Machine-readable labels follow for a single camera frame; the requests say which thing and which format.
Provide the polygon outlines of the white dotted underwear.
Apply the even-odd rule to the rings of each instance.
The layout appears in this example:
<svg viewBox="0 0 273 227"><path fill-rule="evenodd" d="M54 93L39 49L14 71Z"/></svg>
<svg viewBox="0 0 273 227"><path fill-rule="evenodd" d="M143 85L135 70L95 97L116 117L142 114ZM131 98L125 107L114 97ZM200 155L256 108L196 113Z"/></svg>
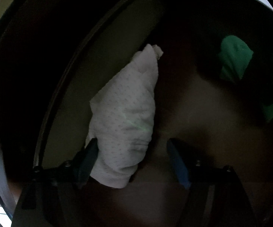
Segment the white dotted underwear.
<svg viewBox="0 0 273 227"><path fill-rule="evenodd" d="M154 126L154 88L163 52L147 44L90 100L86 140L97 139L98 157L90 176L122 189L144 159Z"/></svg>

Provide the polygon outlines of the green black underwear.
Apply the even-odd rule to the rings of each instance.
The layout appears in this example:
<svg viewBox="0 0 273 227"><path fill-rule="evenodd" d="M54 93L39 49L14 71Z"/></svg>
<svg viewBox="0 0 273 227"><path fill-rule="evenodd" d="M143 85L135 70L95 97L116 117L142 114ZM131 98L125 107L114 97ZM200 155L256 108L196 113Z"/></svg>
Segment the green black underwear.
<svg viewBox="0 0 273 227"><path fill-rule="evenodd" d="M252 50L240 38L229 35L221 42L222 72L241 86L252 103L265 109L273 120L273 53L270 49Z"/></svg>

